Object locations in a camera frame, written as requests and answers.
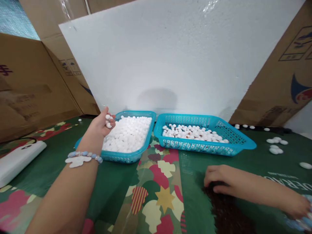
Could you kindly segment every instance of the white power bank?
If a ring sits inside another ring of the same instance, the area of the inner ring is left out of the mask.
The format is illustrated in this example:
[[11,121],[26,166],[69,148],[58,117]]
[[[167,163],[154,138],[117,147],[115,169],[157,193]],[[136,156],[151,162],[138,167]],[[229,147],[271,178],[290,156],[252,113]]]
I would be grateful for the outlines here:
[[46,143],[37,141],[34,144],[18,147],[1,158],[0,188],[13,180],[45,148]]

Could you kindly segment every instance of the white cloud charm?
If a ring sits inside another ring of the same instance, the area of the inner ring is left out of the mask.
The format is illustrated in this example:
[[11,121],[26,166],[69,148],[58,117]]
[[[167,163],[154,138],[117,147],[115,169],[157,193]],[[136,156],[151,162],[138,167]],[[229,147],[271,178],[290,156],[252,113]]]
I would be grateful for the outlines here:
[[91,161],[91,157],[78,156],[74,158],[68,158],[65,160],[66,163],[71,163],[69,165],[70,168],[81,166],[84,162]]

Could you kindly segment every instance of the white styrofoam board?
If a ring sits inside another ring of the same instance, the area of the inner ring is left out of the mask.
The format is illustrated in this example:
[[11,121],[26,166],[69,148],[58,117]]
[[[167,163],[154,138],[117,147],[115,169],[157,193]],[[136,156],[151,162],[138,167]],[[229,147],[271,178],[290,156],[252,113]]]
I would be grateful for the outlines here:
[[288,120],[284,127],[312,139],[312,102]]
[[61,24],[99,108],[228,121],[304,0],[208,3],[137,0]]

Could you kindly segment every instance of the blue basket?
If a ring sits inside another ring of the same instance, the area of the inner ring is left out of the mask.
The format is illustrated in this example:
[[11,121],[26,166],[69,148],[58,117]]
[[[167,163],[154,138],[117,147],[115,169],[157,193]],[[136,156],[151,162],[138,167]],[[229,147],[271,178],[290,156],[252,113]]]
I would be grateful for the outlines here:
[[[155,119],[156,119],[156,113],[152,112],[152,111],[129,111],[129,110],[128,111],[122,111],[122,112],[119,112],[118,114],[116,114],[115,120],[119,121],[121,119],[122,115],[124,117],[128,117],[128,116],[141,117],[141,116],[144,116],[144,117],[151,117],[152,118],[152,122],[150,124],[149,131],[147,133],[144,145],[142,146],[142,148],[140,148],[139,150],[132,152],[132,153],[119,153],[119,152],[102,150],[101,157],[103,158],[103,160],[106,160],[106,161],[114,161],[114,162],[119,162],[119,163],[134,163],[141,158],[142,153],[149,146],[150,136],[152,134],[153,126],[154,126]],[[76,142],[75,149],[77,149],[77,147],[80,143],[80,140],[81,140],[81,138]]]
[[[207,128],[207,131],[208,129],[216,131],[223,139],[228,139],[229,143],[210,141],[200,141],[199,143],[197,140],[163,137],[163,126],[168,126],[169,124],[204,127]],[[257,147],[256,143],[245,134],[241,133],[223,119],[212,115],[161,114],[158,116],[154,135],[159,139],[160,145],[165,148],[226,156],[234,156],[242,150],[253,150]]]

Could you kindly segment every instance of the bracelet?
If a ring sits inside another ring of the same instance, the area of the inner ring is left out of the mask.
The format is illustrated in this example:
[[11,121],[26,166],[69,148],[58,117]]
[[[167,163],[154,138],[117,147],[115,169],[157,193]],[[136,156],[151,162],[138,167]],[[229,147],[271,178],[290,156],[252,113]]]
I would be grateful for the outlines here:
[[91,152],[80,152],[80,151],[74,151],[68,154],[68,158],[65,160],[66,163],[71,163],[69,165],[70,168],[82,166],[84,162],[89,162],[91,159],[95,159],[99,164],[103,162],[103,159]]
[[286,224],[298,231],[311,231],[312,228],[312,195],[303,195],[310,202],[310,212],[307,214],[307,217],[303,217],[302,219],[289,219],[285,215]]

